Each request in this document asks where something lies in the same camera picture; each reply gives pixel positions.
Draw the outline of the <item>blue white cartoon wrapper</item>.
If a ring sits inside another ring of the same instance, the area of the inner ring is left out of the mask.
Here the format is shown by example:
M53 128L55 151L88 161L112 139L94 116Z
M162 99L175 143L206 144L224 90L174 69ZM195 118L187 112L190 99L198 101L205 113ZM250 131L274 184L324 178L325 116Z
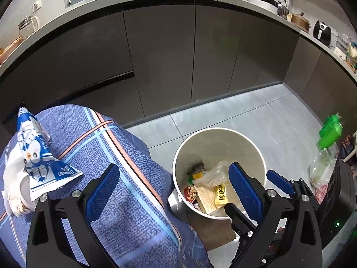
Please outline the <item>blue white cartoon wrapper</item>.
M7 196L21 195L22 180L28 181L25 193L35 201L46 192L55 191L83 172L57 159L50 151L50 137L28 109L18 111L18 132L4 171Z

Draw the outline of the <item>white cartoon paper cup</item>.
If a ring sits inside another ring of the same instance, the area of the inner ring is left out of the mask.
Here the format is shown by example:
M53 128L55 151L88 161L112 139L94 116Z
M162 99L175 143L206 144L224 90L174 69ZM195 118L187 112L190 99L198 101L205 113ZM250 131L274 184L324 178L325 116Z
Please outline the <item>white cartoon paper cup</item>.
M37 200L30 197L30 178L24 171L23 158L9 155L4 170L4 190L2 191L5 208L16 217L29 214L36 209Z

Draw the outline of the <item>white round trash bin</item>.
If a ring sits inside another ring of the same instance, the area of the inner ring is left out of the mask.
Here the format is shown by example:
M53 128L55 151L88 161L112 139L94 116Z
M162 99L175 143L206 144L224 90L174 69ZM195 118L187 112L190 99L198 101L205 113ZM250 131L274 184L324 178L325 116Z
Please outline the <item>white round trash bin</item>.
M206 128L189 135L179 146L172 164L178 196L187 207L210 220L227 220L223 205L215 201L218 185L228 202L244 207L228 178L232 163L239 163L249 177L266 186L266 162L256 144L228 128Z

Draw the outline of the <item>dark kitchen cabinets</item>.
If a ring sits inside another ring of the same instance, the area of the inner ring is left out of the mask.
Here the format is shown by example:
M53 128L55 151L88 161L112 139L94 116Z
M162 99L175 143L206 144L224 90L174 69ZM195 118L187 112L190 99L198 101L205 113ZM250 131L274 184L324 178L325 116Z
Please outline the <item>dark kitchen cabinets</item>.
M356 129L356 83L325 51L262 15L202 4L111 10L28 47L1 76L1 124L20 107L73 103L128 124L190 103L285 83L320 118Z

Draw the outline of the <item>blue patterned tablecloth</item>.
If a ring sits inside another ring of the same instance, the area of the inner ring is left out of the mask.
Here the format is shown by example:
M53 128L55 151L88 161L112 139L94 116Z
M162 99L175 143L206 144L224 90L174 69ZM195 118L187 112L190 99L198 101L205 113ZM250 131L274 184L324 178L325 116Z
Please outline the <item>blue patterned tablecloth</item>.
M172 175L112 118L20 107L1 154L2 267L210 267Z

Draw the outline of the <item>green spray bottle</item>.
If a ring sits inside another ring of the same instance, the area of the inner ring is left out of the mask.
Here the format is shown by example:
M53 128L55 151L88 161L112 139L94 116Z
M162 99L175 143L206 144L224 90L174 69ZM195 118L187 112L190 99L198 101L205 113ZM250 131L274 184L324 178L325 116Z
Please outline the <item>green spray bottle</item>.
M324 121L319 131L320 139L317 142L319 150L330 148L342 135L343 123L339 113L332 114Z

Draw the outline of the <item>brown cork mat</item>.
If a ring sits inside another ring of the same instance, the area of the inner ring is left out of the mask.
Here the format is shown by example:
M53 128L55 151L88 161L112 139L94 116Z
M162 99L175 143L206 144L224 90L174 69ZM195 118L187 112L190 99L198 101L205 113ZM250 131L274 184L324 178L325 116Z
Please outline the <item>brown cork mat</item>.
M230 220L213 220L192 211L186 213L188 222L197 232L207 251L221 247L236 238Z

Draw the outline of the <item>black air fryer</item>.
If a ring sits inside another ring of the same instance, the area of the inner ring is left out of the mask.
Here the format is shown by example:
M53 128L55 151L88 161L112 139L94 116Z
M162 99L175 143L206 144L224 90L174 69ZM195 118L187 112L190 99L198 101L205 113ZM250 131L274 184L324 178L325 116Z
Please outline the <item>black air fryer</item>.
M332 38L331 28L325 22L317 20L313 28L313 36L328 47Z

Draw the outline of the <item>wooden steamer pot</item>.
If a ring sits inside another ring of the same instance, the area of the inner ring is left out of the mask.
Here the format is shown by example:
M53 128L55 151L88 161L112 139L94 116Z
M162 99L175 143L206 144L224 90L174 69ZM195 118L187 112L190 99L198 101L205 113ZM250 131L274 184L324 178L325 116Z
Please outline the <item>wooden steamer pot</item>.
M301 30L309 33L310 30L310 22L304 17L304 13L293 13L291 15L291 23L296 25Z

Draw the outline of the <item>pink bowl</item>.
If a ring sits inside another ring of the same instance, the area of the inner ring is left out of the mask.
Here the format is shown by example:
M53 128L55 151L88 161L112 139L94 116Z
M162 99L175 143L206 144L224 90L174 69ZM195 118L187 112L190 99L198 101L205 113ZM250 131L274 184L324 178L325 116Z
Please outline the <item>pink bowl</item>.
M23 37L16 38L10 45L7 46L5 50L1 52L0 55L0 64L3 64L4 61L11 55L17 47L19 47L24 41Z

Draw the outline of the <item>glass kettle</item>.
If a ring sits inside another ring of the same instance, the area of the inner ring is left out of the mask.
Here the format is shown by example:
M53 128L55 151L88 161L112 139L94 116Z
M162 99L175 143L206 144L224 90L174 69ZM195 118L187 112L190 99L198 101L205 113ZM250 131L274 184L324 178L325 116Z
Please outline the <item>glass kettle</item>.
M19 35L22 38L27 38L39 29L39 19L37 16L26 16L19 24Z

